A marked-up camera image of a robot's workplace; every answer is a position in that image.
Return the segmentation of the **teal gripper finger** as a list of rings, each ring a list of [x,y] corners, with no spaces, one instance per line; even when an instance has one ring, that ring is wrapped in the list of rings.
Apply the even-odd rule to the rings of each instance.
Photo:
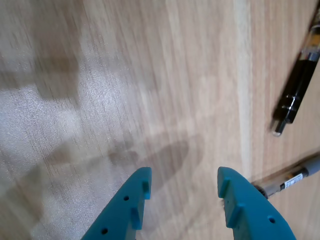
[[[235,240],[295,240],[276,208],[240,173],[221,166],[217,193],[223,199],[226,227]]]
[[[152,169],[141,167],[121,186],[83,240],[134,240],[142,229],[145,200],[151,197]]]

